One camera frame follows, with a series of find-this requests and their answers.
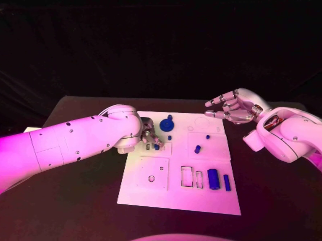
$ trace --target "dark table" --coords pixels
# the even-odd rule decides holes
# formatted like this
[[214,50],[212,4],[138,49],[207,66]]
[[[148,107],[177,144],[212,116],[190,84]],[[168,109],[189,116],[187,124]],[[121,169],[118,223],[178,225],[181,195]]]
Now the dark table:
[[[45,127],[124,103],[138,110],[203,113],[203,100],[65,97]],[[304,109],[298,103],[278,103]],[[117,149],[32,177],[0,196],[0,240],[131,240],[194,233],[235,240],[322,240],[322,177],[242,137],[256,124],[225,122],[242,216],[117,204],[127,155]]]

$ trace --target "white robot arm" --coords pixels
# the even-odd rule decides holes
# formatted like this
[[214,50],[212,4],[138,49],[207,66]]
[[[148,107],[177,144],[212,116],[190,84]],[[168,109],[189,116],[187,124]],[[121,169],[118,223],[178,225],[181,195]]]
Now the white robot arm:
[[220,95],[206,106],[222,103],[225,111],[207,111],[206,116],[227,119],[235,124],[258,122],[243,140],[253,151],[263,147],[285,162],[305,157],[322,171],[322,119],[288,107],[272,109],[262,97],[245,88]]
[[154,134],[153,120],[140,117],[128,105],[112,106],[108,117],[89,116],[0,138],[0,194],[34,174],[112,147],[121,154],[134,151],[141,140],[164,145]]

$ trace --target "white foam board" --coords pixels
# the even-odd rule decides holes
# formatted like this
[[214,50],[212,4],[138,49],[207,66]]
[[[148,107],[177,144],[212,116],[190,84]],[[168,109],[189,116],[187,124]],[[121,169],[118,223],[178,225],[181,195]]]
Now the white foam board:
[[[135,151],[128,153],[118,203],[240,215],[223,120],[194,113],[140,111],[138,114],[153,119],[155,133],[165,146],[160,150],[150,146],[147,150],[150,143],[141,142]],[[176,127],[164,132],[160,122],[168,114]],[[199,154],[194,152],[196,145],[201,146]],[[183,175],[183,167],[193,168],[193,187],[181,186],[183,176],[187,182],[191,178],[189,169]],[[212,168],[219,171],[219,190],[209,187],[207,170]],[[203,188],[197,188],[199,171]],[[232,191],[225,188],[225,174],[229,175]]]

